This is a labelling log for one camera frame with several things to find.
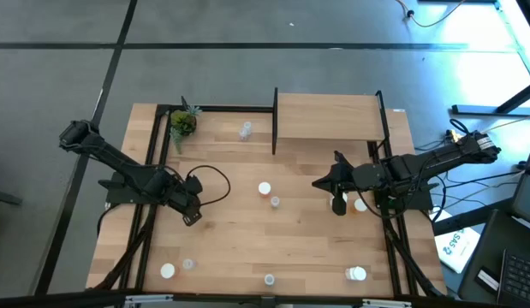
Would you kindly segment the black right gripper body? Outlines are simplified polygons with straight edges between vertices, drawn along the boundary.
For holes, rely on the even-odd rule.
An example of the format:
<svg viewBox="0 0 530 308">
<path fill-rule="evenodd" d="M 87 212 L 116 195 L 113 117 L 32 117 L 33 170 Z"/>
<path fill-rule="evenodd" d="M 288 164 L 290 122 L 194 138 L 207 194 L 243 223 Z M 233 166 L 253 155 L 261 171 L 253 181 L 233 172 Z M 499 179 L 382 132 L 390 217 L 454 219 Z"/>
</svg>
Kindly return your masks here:
<svg viewBox="0 0 530 308">
<path fill-rule="evenodd" d="M 353 177 L 354 167 L 349 163 L 335 163 L 330 170 L 330 192 L 354 191 L 361 192 Z"/>
</svg>

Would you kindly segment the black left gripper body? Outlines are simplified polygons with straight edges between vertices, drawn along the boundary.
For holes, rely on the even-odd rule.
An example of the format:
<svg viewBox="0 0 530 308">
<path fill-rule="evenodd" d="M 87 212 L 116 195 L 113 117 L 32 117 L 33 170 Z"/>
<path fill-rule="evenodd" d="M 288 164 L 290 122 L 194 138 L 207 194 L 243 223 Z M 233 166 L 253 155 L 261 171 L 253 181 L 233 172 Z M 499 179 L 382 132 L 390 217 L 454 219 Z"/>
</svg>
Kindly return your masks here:
<svg viewBox="0 0 530 308">
<path fill-rule="evenodd" d="M 201 215 L 199 198 L 184 189 L 168 191 L 168 206 L 184 216 Z"/>
</svg>

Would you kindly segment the wooden shelf board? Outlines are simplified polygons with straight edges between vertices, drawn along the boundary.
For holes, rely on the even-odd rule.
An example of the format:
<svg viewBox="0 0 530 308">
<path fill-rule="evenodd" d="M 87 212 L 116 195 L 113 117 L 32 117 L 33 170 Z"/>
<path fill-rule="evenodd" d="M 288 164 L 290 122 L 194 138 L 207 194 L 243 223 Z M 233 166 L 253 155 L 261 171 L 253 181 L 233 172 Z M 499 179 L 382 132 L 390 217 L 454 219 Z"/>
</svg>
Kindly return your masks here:
<svg viewBox="0 0 530 308">
<path fill-rule="evenodd" d="M 281 139 L 380 141 L 378 98 L 372 95 L 280 93 L 277 136 Z"/>
</svg>

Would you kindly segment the white Melatonin bottle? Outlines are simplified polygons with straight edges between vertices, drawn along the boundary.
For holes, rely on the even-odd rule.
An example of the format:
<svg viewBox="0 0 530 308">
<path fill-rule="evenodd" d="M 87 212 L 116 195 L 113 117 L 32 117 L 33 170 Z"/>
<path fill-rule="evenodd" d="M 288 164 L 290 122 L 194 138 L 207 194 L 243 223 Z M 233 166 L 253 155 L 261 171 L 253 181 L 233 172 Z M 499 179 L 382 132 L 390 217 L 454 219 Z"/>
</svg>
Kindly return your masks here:
<svg viewBox="0 0 530 308">
<path fill-rule="evenodd" d="M 350 267 L 346 268 L 345 277 L 349 281 L 364 281 L 367 277 L 367 272 L 360 266 Z"/>
</svg>

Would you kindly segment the potted succulent plant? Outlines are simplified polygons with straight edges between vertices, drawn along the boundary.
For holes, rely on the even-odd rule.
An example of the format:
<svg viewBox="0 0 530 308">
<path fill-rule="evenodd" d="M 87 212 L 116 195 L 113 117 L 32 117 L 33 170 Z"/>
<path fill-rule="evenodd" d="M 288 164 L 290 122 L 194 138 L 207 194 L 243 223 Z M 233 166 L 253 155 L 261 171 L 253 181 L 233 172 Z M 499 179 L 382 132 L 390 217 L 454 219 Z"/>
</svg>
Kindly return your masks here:
<svg viewBox="0 0 530 308">
<path fill-rule="evenodd" d="M 196 131 L 197 118 L 202 113 L 199 106 L 189 104 L 183 96 L 181 103 L 182 108 L 170 115 L 170 141 L 178 154 L 182 154 L 182 141 Z"/>
</svg>

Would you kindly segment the black rig front bar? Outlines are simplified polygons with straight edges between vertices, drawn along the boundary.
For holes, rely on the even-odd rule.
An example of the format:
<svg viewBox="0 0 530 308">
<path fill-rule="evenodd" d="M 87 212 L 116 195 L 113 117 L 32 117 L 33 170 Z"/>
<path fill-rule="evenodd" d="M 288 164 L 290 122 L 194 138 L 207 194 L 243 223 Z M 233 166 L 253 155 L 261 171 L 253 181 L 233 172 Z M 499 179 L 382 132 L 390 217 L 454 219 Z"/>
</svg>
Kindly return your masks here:
<svg viewBox="0 0 530 308">
<path fill-rule="evenodd" d="M 423 297 L 396 295 L 392 298 L 335 297 L 335 296 L 291 296 L 291 295 L 235 295 L 197 293 L 142 293 L 135 289 L 98 290 L 88 289 L 75 293 L 37 294 L 30 296 L 1 298 L 0 308 L 106 308 L 123 305 L 129 295 L 173 294 L 170 302 L 235 303 L 250 304 L 258 308 L 276 308 L 279 305 L 349 305 L 360 308 L 363 299 L 387 299 L 411 302 L 413 308 L 515 308 L 509 305 L 489 304 L 455 300 L 446 296 Z"/>
</svg>

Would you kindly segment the white printed booklet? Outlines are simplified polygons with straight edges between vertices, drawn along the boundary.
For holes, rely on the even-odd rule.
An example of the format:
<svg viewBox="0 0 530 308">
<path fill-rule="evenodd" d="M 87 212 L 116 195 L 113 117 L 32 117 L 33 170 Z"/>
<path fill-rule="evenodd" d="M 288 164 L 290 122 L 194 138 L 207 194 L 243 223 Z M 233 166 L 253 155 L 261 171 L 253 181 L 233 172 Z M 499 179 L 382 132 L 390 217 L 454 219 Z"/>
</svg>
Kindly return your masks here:
<svg viewBox="0 0 530 308">
<path fill-rule="evenodd" d="M 472 228 L 463 228 L 434 237 L 442 264 L 461 274 L 478 245 L 480 234 Z"/>
</svg>

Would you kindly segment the black desk crossbar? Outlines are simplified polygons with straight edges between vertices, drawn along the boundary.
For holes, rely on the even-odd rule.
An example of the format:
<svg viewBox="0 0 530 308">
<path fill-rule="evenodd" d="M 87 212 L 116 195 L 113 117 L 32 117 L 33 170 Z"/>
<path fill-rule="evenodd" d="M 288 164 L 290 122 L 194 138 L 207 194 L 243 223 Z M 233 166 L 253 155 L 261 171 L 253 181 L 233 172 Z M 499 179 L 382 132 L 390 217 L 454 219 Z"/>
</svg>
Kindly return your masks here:
<svg viewBox="0 0 530 308">
<path fill-rule="evenodd" d="M 500 210 L 501 212 L 510 213 L 512 203 L 513 199 L 507 198 L 501 201 L 497 201 L 496 203 L 480 207 L 475 210 L 451 216 L 441 221 L 436 221 L 432 224 L 433 233 L 435 236 L 439 236 L 442 234 L 452 233 L 460 229 L 469 228 L 481 223 L 485 223 L 487 222 L 489 215 L 494 210 Z"/>
</svg>

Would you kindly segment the black desk leg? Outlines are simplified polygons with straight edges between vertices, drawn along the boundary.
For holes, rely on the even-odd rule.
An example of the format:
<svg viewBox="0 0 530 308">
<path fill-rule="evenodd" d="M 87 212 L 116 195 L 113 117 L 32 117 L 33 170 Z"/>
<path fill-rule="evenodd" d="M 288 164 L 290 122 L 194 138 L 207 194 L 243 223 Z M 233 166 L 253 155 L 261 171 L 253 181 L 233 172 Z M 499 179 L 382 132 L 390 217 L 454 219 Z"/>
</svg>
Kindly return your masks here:
<svg viewBox="0 0 530 308">
<path fill-rule="evenodd" d="M 528 100 L 530 100 L 530 85 L 498 106 L 454 104 L 451 110 L 454 115 L 526 117 L 530 116 L 530 107 L 522 105 Z"/>
</svg>

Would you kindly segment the black side desk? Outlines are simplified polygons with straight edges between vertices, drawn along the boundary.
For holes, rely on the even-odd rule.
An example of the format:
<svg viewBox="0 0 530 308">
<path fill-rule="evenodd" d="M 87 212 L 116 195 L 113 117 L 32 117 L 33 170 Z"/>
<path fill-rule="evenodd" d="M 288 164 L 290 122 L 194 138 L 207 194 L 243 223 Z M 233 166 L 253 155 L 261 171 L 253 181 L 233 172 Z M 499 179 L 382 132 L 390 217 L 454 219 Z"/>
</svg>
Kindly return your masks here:
<svg viewBox="0 0 530 308">
<path fill-rule="evenodd" d="M 463 300 L 497 303 L 505 252 L 530 258 L 530 228 L 494 210 L 464 271 L 458 290 Z"/>
</svg>

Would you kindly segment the dark grey monitor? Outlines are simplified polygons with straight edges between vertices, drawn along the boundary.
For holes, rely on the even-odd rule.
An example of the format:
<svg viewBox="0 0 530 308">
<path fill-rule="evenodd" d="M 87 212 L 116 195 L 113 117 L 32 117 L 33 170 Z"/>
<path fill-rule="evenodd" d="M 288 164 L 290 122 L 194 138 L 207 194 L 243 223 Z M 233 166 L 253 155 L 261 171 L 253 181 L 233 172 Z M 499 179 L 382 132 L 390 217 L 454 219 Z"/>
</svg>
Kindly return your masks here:
<svg viewBox="0 0 530 308">
<path fill-rule="evenodd" d="M 521 168 L 523 174 L 515 189 L 512 208 L 516 216 L 530 222 L 530 154 Z"/>
</svg>

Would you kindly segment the black keyboard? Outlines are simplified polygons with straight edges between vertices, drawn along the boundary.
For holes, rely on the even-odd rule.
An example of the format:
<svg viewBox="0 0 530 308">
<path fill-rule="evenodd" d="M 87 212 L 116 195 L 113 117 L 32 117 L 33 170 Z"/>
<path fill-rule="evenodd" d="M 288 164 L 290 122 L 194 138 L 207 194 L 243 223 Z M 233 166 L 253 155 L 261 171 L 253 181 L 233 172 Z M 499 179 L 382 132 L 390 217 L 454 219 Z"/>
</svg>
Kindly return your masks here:
<svg viewBox="0 0 530 308">
<path fill-rule="evenodd" d="M 515 308 L 530 308 L 530 257 L 503 252 L 497 303 Z"/>
</svg>

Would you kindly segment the black shelf post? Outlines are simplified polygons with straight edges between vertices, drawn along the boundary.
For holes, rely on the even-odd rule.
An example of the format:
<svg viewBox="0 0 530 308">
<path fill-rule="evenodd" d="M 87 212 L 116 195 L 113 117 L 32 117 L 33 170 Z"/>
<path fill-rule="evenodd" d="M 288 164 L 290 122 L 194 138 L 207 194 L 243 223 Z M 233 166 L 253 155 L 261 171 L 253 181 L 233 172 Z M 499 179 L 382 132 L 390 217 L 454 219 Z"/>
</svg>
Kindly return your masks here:
<svg viewBox="0 0 530 308">
<path fill-rule="evenodd" d="M 383 139 L 383 148 L 384 148 L 384 154 L 387 157 L 392 156 L 392 150 L 390 146 L 390 129 L 388 125 L 388 119 L 386 116 L 386 109 L 384 107 L 384 99 L 383 99 L 383 93 L 378 90 L 375 94 L 375 96 L 378 99 L 378 107 L 379 107 L 379 114 L 381 118 L 381 124 L 384 132 L 384 139 Z"/>
<path fill-rule="evenodd" d="M 272 105 L 272 142 L 271 152 L 272 155 L 276 155 L 277 150 L 277 131 L 278 131 L 278 88 L 274 88 L 274 98 Z"/>
</svg>

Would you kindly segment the black table frame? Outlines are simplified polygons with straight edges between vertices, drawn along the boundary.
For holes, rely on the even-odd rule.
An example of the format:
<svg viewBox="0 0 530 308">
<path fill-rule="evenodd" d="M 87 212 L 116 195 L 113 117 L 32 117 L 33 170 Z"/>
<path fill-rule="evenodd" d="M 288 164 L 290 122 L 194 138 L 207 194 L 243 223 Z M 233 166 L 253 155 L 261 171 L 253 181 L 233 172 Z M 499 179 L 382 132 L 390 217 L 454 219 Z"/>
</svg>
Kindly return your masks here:
<svg viewBox="0 0 530 308">
<path fill-rule="evenodd" d="M 122 150 L 138 162 L 163 162 L 185 174 L 193 171 L 203 184 L 202 218 L 186 226 L 167 207 L 156 211 L 146 258 L 135 257 L 125 285 L 147 292 L 390 297 L 420 293 L 415 279 L 390 262 L 382 222 L 368 212 L 335 215 L 328 194 L 312 186 L 325 175 L 334 151 L 351 163 L 368 162 L 364 142 L 321 142 L 316 147 L 277 143 L 271 152 L 272 112 L 268 107 L 207 107 L 196 134 L 182 154 L 164 143 L 165 121 L 156 104 L 135 104 Z M 243 123 L 252 123 L 240 141 Z M 269 196 L 258 191 L 271 184 Z M 280 205 L 271 207 L 271 197 Z M 182 261 L 191 258 L 191 270 Z M 170 279 L 163 264 L 176 267 Z M 346 268 L 360 266 L 364 281 L 349 281 Z M 264 277 L 275 277 L 266 286 Z"/>
</svg>

